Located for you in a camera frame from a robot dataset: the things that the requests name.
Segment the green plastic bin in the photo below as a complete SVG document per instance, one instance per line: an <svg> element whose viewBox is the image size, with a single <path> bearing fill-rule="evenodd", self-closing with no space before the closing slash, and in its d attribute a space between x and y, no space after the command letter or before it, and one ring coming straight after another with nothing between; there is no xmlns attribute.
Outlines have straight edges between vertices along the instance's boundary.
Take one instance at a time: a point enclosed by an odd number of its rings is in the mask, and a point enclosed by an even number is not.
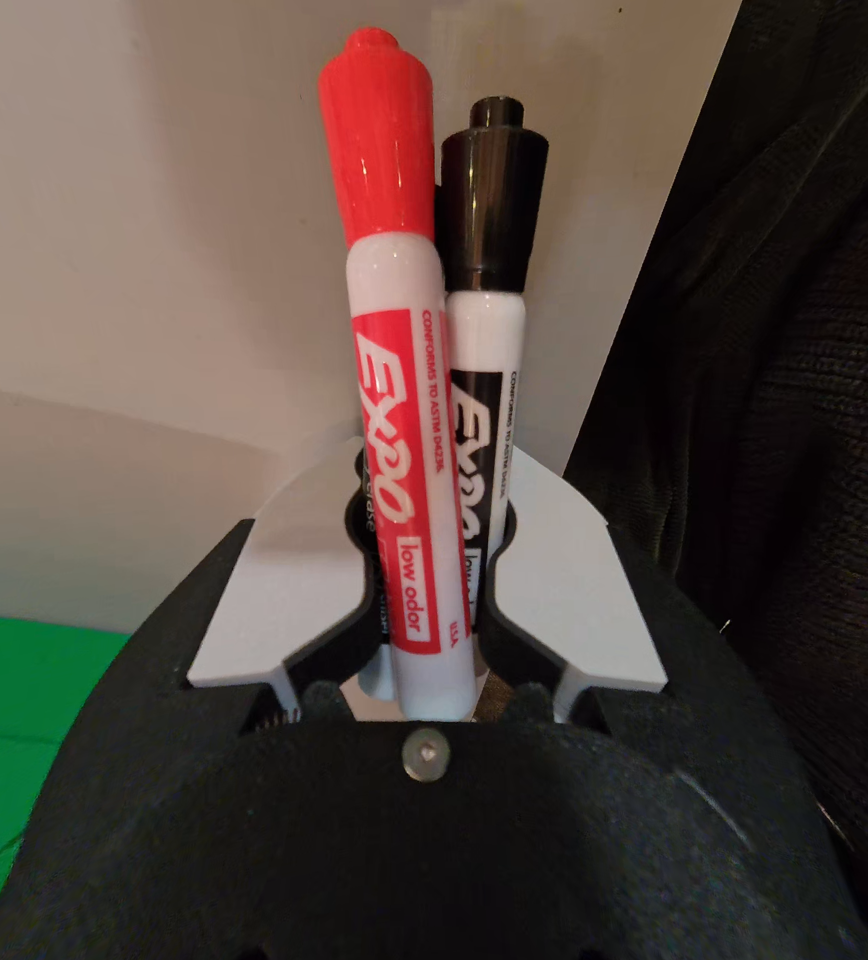
<svg viewBox="0 0 868 960"><path fill-rule="evenodd" d="M59 745L127 640L0 618L0 892Z"/></svg>

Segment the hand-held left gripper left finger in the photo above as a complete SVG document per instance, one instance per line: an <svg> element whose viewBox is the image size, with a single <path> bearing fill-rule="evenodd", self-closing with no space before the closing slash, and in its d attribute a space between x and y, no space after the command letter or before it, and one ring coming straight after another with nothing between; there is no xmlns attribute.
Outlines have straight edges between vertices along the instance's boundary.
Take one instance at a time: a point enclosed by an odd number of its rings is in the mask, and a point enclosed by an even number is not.
<svg viewBox="0 0 868 960"><path fill-rule="evenodd" d="M264 684L299 706L342 685L382 641L375 538L352 438L297 474L256 515L188 669L197 689Z"/></svg>

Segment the red dry erase marker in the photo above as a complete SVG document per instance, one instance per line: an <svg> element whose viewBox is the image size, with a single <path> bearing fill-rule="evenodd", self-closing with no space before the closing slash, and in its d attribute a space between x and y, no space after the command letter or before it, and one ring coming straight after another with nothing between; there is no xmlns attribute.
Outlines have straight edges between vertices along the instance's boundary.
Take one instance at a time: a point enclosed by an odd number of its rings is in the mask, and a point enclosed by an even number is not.
<svg viewBox="0 0 868 960"><path fill-rule="evenodd" d="M363 28L324 66L318 89L397 700L411 720L463 721L478 689L434 243L432 81L392 34Z"/></svg>

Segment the black dry erase marker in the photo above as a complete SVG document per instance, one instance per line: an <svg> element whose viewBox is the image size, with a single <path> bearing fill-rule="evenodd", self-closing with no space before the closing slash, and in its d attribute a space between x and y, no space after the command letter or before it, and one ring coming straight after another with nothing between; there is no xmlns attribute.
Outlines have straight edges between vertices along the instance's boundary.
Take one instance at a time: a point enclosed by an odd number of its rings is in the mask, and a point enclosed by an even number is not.
<svg viewBox="0 0 868 960"><path fill-rule="evenodd" d="M523 294L548 140L518 100L478 100L441 145L436 246L445 285L454 445L471 625L505 534L526 332Z"/></svg>
<svg viewBox="0 0 868 960"><path fill-rule="evenodd" d="M361 490L366 502L367 546L372 563L375 594L379 603L380 643L370 662L358 674L358 685L368 697L379 702L394 703L397 700L397 693L390 644L390 618L380 562L368 450L365 443L362 446L359 463Z"/></svg>

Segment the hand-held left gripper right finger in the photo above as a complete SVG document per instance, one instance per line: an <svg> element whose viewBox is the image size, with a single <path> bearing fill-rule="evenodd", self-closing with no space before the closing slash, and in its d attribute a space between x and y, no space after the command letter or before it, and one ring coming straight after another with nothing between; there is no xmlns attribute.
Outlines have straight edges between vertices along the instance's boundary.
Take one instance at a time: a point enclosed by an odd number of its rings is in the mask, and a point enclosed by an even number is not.
<svg viewBox="0 0 868 960"><path fill-rule="evenodd" d="M479 602L479 645L508 686L534 683L568 721L587 690L667 685L608 523L560 475L512 454L505 535Z"/></svg>

